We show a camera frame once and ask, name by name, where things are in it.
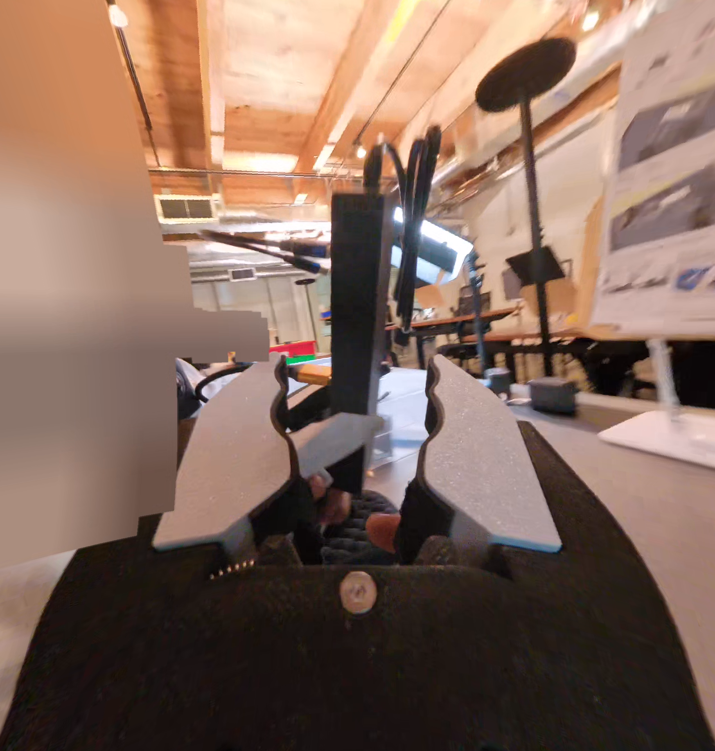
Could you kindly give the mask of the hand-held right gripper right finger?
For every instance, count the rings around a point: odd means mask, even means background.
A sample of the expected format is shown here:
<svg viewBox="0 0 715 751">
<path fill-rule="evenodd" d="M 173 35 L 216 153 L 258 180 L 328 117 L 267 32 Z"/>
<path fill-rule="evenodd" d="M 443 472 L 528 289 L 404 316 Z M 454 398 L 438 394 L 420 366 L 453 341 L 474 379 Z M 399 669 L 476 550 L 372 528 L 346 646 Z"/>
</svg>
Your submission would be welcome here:
<svg viewBox="0 0 715 751">
<path fill-rule="evenodd" d="M 493 546 L 562 548 L 517 419 L 502 399 L 443 356 L 428 363 L 425 428 L 395 543 L 414 562 L 426 540 L 447 538 L 462 565 Z"/>
</svg>

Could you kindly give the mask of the person's left hand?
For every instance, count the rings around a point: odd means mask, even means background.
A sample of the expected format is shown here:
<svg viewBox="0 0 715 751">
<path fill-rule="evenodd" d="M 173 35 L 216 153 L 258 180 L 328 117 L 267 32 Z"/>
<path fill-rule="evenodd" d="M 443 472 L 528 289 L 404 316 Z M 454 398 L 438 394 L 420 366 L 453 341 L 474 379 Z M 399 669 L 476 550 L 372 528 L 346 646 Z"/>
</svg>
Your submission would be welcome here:
<svg viewBox="0 0 715 751">
<path fill-rule="evenodd" d="M 352 511 L 351 493 L 332 487 L 322 474 L 312 475 L 307 482 L 321 525 L 331 527 L 347 521 Z M 365 527 L 369 541 L 381 550 L 394 553 L 400 521 L 398 514 L 371 514 Z"/>
</svg>

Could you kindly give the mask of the black quilted pad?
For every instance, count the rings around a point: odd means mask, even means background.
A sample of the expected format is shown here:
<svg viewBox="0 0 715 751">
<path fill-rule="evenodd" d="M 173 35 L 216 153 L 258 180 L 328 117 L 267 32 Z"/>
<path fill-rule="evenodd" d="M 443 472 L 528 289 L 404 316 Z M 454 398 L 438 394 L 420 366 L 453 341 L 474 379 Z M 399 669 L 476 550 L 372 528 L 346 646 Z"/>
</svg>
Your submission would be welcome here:
<svg viewBox="0 0 715 751">
<path fill-rule="evenodd" d="M 362 495 L 353 496 L 351 510 L 345 521 L 328 526 L 323 532 L 322 564 L 397 565 L 399 558 L 395 553 L 382 550 L 369 540 L 366 523 L 373 514 L 396 516 L 399 511 L 389 499 L 371 490 L 364 490 Z"/>
</svg>

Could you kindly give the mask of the ceiling air vent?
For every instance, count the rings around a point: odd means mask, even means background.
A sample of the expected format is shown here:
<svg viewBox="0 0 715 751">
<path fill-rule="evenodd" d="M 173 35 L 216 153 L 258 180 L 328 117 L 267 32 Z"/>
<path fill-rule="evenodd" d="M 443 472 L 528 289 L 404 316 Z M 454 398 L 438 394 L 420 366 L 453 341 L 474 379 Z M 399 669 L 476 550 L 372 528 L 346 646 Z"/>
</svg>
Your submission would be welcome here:
<svg viewBox="0 0 715 751">
<path fill-rule="evenodd" d="M 212 195 L 155 194 L 161 224 L 209 223 L 218 220 L 218 202 Z"/>
</svg>

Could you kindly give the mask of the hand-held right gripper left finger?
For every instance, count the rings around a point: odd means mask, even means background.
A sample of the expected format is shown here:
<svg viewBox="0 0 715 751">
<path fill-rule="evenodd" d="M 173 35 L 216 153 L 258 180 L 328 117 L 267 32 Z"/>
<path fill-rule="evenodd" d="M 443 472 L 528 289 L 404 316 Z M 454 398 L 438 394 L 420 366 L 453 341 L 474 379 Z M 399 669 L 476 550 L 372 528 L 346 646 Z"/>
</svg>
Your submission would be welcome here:
<svg viewBox="0 0 715 751">
<path fill-rule="evenodd" d="M 200 410 L 176 476 L 175 506 L 159 521 L 160 552 L 218 544 L 232 562 L 251 562 L 252 518 L 298 474 L 277 411 L 288 392 L 281 354 L 253 364 Z"/>
</svg>

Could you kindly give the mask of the wooden desk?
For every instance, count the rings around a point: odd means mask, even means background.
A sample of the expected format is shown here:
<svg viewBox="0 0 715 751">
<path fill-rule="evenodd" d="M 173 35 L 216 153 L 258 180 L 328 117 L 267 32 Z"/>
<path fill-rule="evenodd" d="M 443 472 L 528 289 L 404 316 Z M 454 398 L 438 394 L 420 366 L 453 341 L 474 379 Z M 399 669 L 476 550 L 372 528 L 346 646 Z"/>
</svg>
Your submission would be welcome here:
<svg viewBox="0 0 715 751">
<path fill-rule="evenodd" d="M 454 315 L 446 318 L 429 318 L 428 320 L 412 321 L 409 330 L 405 332 L 400 324 L 390 324 L 385 330 L 393 334 L 392 342 L 400 346 L 399 340 L 413 338 L 416 340 L 415 352 L 418 361 L 418 368 L 426 370 L 428 357 L 425 352 L 425 343 L 436 339 L 438 336 L 446 336 L 456 333 L 464 334 L 465 327 L 475 327 L 475 324 L 482 325 L 483 335 L 486 335 L 494 322 L 501 321 L 512 315 L 520 313 L 521 305 L 510 305 L 504 308 L 491 309 L 484 311 L 480 315 L 463 314 Z"/>
</svg>

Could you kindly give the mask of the bright light panel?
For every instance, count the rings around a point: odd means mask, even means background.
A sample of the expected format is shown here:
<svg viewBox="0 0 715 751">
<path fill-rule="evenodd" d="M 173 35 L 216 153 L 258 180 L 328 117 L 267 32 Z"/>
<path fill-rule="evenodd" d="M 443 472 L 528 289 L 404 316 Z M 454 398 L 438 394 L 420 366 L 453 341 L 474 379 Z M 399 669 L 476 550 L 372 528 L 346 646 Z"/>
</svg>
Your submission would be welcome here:
<svg viewBox="0 0 715 751">
<path fill-rule="evenodd" d="M 474 250 L 468 239 L 424 220 L 415 272 L 415 287 L 444 286 L 453 282 Z"/>
</svg>

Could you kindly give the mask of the clear plastic box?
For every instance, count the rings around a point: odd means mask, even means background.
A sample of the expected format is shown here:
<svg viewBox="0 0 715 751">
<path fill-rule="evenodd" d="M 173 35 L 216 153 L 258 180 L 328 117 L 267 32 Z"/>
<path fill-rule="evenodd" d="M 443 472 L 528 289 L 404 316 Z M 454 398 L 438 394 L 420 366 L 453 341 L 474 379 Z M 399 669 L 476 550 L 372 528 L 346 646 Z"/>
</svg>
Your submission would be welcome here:
<svg viewBox="0 0 715 751">
<path fill-rule="evenodd" d="M 380 418 L 381 424 L 372 438 L 368 463 L 368 469 L 371 471 L 393 461 L 392 420 L 391 417 L 383 415 Z"/>
</svg>

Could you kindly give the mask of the printed poster sign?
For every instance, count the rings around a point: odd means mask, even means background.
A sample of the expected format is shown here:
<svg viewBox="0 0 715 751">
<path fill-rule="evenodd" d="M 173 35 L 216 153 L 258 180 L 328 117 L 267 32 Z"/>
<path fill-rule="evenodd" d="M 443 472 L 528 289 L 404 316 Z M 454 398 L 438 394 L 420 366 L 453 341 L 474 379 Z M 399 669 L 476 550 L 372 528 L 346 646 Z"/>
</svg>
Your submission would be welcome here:
<svg viewBox="0 0 715 751">
<path fill-rule="evenodd" d="M 675 2 L 628 42 L 589 323 L 715 340 L 715 2 Z"/>
</svg>

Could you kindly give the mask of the black floor lamp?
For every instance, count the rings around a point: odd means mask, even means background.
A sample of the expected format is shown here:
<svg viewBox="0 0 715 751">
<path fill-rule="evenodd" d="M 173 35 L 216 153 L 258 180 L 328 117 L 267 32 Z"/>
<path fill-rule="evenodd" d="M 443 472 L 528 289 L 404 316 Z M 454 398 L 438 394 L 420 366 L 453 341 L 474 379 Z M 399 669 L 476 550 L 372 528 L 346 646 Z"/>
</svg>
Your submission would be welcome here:
<svg viewBox="0 0 715 751">
<path fill-rule="evenodd" d="M 553 89 L 571 70 L 576 45 L 568 38 L 544 38 L 506 56 L 479 82 L 475 103 L 485 113 L 519 109 L 523 170 L 526 181 L 532 248 L 523 254 L 515 271 L 530 263 L 529 274 L 521 277 L 523 287 L 535 287 L 540 329 L 540 352 L 544 375 L 553 376 L 553 347 L 550 336 L 547 284 L 564 278 L 552 250 L 544 245 L 533 143 L 531 103 Z"/>
</svg>

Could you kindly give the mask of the small grey box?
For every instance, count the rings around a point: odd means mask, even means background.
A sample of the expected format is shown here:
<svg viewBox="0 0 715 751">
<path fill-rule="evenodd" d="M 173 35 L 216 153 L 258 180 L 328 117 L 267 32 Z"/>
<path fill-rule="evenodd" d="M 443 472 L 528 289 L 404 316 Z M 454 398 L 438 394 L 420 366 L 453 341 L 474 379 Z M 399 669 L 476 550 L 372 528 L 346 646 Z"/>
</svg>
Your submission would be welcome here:
<svg viewBox="0 0 715 751">
<path fill-rule="evenodd" d="M 578 411 L 578 386 L 554 376 L 532 379 L 527 384 L 530 408 L 545 414 L 573 416 Z"/>
</svg>

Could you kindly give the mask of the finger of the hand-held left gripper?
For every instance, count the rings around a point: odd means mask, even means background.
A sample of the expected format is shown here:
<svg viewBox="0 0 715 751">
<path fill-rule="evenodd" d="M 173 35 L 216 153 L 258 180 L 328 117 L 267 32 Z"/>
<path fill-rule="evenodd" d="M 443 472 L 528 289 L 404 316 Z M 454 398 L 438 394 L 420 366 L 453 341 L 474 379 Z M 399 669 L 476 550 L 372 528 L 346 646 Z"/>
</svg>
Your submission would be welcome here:
<svg viewBox="0 0 715 751">
<path fill-rule="evenodd" d="M 371 446 L 383 427 L 384 419 L 379 415 L 340 412 L 290 432 L 288 438 L 295 448 L 300 475 L 325 473 L 329 466 Z"/>
</svg>

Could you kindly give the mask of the white sign stand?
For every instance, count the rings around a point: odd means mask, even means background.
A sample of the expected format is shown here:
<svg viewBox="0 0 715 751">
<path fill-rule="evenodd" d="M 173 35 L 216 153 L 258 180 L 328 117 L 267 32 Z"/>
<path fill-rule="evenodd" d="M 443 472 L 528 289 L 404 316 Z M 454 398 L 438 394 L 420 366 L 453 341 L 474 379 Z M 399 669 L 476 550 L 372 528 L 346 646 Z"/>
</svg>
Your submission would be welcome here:
<svg viewBox="0 0 715 751">
<path fill-rule="evenodd" d="M 715 413 L 682 408 L 668 343 L 658 339 L 646 343 L 656 374 L 659 407 L 601 431 L 598 438 L 613 446 L 715 469 Z"/>
</svg>

